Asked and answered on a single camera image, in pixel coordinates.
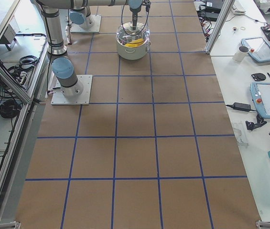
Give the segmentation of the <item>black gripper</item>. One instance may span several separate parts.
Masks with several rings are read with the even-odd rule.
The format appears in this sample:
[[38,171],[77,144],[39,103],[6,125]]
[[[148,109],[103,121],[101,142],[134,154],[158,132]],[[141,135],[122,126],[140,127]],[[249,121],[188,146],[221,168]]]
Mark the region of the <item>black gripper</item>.
[[138,21],[138,12],[133,11],[132,12],[132,26],[136,27],[137,26],[137,21]]

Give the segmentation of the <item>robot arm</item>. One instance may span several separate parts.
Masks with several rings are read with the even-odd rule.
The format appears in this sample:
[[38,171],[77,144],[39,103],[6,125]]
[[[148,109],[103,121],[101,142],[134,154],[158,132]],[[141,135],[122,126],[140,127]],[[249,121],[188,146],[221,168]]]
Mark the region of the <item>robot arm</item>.
[[91,16],[90,7],[73,9],[69,12],[69,19],[84,30],[89,30],[95,23]]
[[88,104],[91,94],[92,75],[78,75],[67,56],[60,23],[59,10],[70,10],[69,19],[83,29],[90,29],[95,22],[91,6],[126,6],[132,12],[132,23],[137,25],[138,13],[145,5],[142,0],[37,0],[41,11],[47,41],[48,55],[54,76],[60,85],[60,92],[53,94],[53,104]]

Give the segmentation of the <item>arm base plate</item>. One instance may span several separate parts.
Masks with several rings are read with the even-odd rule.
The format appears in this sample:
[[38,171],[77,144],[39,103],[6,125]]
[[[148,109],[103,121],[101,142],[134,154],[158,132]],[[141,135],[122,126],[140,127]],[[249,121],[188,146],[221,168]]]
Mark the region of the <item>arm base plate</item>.
[[51,105],[88,105],[91,95],[93,75],[77,75],[77,83],[69,88],[62,87],[56,80]]
[[90,15],[81,21],[72,21],[71,33],[99,33],[101,15]]

